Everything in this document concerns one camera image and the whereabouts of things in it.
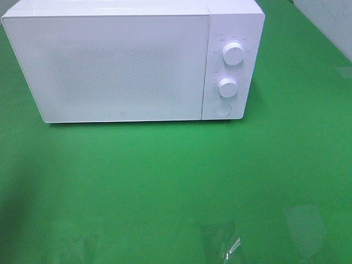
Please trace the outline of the round white door-release button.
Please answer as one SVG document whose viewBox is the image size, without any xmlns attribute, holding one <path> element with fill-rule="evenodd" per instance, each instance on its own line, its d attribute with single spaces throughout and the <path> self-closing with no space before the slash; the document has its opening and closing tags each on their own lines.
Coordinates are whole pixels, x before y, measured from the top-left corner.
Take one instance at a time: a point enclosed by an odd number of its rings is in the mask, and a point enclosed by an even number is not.
<svg viewBox="0 0 352 264">
<path fill-rule="evenodd" d="M 220 104 L 219 106 L 216 107 L 215 109 L 215 113 L 216 115 L 220 116 L 220 117 L 227 117 L 231 114 L 232 111 L 232 107 L 230 104 L 228 103 L 223 103 Z"/>
</svg>

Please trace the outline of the white microwave oven body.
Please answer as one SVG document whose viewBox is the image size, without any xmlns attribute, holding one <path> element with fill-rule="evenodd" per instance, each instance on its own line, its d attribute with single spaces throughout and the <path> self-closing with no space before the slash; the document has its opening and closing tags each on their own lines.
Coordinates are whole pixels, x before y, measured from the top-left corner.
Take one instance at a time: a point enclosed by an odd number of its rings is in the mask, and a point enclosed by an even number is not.
<svg viewBox="0 0 352 264">
<path fill-rule="evenodd" d="M 202 115 L 199 120 L 241 119 L 265 22 L 265 14 L 255 1 L 19 1 L 8 9 L 1 22 L 3 24 L 6 17 L 162 15 L 208 16 Z M 234 66 L 227 65 L 222 56 L 222 48 L 232 40 L 238 40 L 244 46 L 244 59 Z M 238 83 L 238 92 L 231 98 L 219 95 L 218 83 L 224 78 L 233 78 Z M 215 113 L 216 107 L 223 103 L 232 107 L 227 117 Z"/>
</svg>

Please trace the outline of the white microwave door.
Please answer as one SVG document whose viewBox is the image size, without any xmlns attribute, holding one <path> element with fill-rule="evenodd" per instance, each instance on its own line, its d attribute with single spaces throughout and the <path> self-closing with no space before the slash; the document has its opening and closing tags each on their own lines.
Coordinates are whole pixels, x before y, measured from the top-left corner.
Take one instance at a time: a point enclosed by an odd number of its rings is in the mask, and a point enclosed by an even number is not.
<svg viewBox="0 0 352 264">
<path fill-rule="evenodd" d="M 6 17 L 47 123 L 199 120 L 207 15 Z"/>
</svg>

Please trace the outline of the white round knob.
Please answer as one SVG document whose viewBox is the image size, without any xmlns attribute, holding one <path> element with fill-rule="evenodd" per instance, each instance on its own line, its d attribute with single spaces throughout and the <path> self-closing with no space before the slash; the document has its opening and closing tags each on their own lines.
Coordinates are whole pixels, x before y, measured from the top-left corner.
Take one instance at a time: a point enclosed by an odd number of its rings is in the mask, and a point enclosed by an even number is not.
<svg viewBox="0 0 352 264">
<path fill-rule="evenodd" d="M 238 83 L 233 78 L 224 78 L 218 83 L 218 92 L 221 97 L 231 98 L 238 92 Z"/>
<path fill-rule="evenodd" d="M 222 48 L 223 60 L 227 65 L 234 66 L 244 59 L 244 46 L 238 40 L 232 40 Z"/>
</svg>

